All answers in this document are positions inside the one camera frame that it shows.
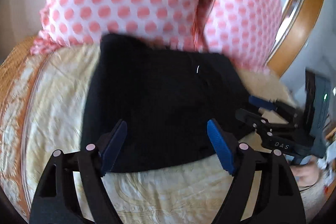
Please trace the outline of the person's right hand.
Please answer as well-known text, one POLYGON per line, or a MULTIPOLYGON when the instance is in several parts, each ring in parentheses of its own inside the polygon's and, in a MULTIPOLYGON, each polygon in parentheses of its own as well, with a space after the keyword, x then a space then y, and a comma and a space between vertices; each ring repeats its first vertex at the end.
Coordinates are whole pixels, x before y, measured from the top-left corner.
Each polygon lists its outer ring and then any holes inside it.
POLYGON ((320 170, 315 156, 312 156, 306 165, 292 165, 290 169, 298 187, 310 187, 319 180, 320 170))

